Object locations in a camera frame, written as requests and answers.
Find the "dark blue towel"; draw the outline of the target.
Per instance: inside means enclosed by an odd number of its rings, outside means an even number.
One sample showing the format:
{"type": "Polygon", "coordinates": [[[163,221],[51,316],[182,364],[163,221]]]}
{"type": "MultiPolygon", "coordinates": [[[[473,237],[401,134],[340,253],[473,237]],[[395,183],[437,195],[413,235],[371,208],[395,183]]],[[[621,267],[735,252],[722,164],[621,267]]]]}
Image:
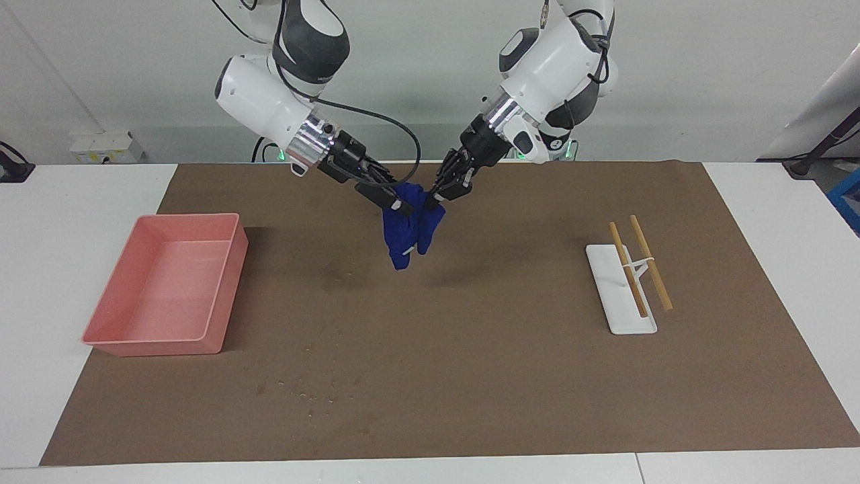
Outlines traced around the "dark blue towel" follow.
{"type": "Polygon", "coordinates": [[[402,205],[411,205],[409,216],[392,208],[383,210],[384,241],[395,270],[405,270],[411,263],[411,253],[425,255],[433,234],[445,216],[445,208],[419,184],[406,183],[395,187],[402,205]]]}

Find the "spilled water droplets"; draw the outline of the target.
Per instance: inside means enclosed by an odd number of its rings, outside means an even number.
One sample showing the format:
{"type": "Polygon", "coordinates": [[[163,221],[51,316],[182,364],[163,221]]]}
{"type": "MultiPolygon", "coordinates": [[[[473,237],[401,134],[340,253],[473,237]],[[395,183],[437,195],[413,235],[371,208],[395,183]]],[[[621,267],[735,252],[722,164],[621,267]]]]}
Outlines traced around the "spilled water droplets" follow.
{"type": "Polygon", "coordinates": [[[256,376],[255,396],[286,416],[288,437],[322,440],[368,428],[368,387],[390,359],[376,346],[363,350],[352,340],[323,338],[291,344],[275,363],[256,376]]]}

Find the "brown table mat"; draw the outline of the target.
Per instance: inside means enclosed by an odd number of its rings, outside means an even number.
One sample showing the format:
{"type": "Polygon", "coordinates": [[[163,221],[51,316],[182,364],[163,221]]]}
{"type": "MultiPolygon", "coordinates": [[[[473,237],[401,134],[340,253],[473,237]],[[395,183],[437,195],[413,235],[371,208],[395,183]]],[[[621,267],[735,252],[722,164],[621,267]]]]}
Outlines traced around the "brown table mat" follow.
{"type": "Polygon", "coordinates": [[[700,163],[504,163],[391,266],[380,214],[283,165],[182,165],[161,214],[236,212],[224,348],[89,356],[41,465],[840,448],[860,432],[700,163]],[[658,331],[610,332],[585,248],[644,258],[658,331]],[[288,437],[255,396],[291,344],[387,354],[360,435],[288,437]]]}

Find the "wooden rack rod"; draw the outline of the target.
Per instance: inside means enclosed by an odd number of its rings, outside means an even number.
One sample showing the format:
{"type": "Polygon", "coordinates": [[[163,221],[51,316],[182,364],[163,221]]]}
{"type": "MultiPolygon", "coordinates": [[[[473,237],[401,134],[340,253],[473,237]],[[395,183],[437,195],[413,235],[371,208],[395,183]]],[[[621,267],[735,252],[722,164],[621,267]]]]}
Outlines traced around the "wooden rack rod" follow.
{"type": "Polygon", "coordinates": [[[624,276],[626,276],[626,281],[628,283],[630,291],[632,291],[632,297],[634,303],[636,304],[639,316],[645,317],[648,315],[648,307],[642,294],[642,289],[639,285],[639,279],[637,278],[635,270],[633,269],[632,260],[629,257],[629,254],[626,250],[626,246],[624,245],[623,241],[621,241],[620,233],[614,221],[611,221],[609,223],[609,229],[612,242],[615,247],[615,251],[617,252],[617,256],[619,257],[621,263],[621,269],[624,272],[624,276]]]}
{"type": "Polygon", "coordinates": [[[656,264],[654,254],[649,247],[645,234],[643,233],[641,224],[639,223],[639,220],[635,214],[630,215],[630,223],[632,224],[632,228],[634,230],[638,245],[641,248],[642,254],[645,258],[645,262],[648,266],[648,272],[651,275],[655,290],[657,291],[658,299],[660,299],[664,310],[673,310],[675,306],[673,306],[673,302],[671,300],[669,292],[667,291],[666,285],[664,285],[663,277],[656,264]]]}

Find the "pink plastic bin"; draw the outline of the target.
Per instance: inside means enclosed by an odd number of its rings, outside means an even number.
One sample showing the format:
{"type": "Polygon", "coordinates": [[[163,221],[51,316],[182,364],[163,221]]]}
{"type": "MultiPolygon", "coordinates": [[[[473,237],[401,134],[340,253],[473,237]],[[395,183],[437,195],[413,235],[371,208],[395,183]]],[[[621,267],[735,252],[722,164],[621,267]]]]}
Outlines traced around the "pink plastic bin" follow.
{"type": "Polygon", "coordinates": [[[248,247],[236,212],[138,218],[82,342],[114,356],[221,352],[248,247]]]}

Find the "white power strip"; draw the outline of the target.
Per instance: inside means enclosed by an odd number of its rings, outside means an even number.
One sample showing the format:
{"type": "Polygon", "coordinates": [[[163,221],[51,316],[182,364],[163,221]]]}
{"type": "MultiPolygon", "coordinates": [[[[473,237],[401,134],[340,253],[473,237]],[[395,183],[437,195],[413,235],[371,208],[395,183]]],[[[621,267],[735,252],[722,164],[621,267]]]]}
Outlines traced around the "white power strip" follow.
{"type": "Polygon", "coordinates": [[[128,131],[76,136],[69,151],[78,162],[99,165],[140,163],[144,159],[141,144],[128,131]]]}

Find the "black tripod stand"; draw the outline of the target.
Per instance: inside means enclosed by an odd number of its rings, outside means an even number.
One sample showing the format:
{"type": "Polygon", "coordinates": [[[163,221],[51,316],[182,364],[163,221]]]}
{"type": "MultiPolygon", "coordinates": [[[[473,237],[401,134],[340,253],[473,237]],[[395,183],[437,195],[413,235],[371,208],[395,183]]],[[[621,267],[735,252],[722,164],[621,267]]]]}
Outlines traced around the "black tripod stand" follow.
{"type": "Polygon", "coordinates": [[[783,162],[790,177],[794,179],[807,179],[813,165],[821,160],[821,157],[833,147],[839,146],[860,134],[860,106],[855,108],[841,123],[832,129],[822,141],[812,150],[802,155],[790,157],[783,162]]]}

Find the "black clamp mount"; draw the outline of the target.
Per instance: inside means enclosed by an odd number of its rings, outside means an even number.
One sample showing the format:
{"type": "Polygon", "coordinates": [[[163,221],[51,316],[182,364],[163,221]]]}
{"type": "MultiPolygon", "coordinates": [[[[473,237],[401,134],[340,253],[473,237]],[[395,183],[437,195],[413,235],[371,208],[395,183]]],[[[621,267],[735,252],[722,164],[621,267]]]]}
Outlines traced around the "black clamp mount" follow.
{"type": "Polygon", "coordinates": [[[0,184],[18,184],[27,181],[36,165],[28,162],[15,147],[0,140],[0,168],[0,184]]]}

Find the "blue metal frame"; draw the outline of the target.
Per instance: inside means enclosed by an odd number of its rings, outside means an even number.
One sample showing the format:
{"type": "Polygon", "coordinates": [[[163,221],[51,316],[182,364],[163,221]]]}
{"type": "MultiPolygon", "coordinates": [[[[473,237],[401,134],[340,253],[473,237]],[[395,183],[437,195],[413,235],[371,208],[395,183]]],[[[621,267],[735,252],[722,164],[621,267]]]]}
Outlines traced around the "blue metal frame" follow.
{"type": "Polygon", "coordinates": [[[826,198],[860,238],[860,168],[827,191],[826,198]]]}

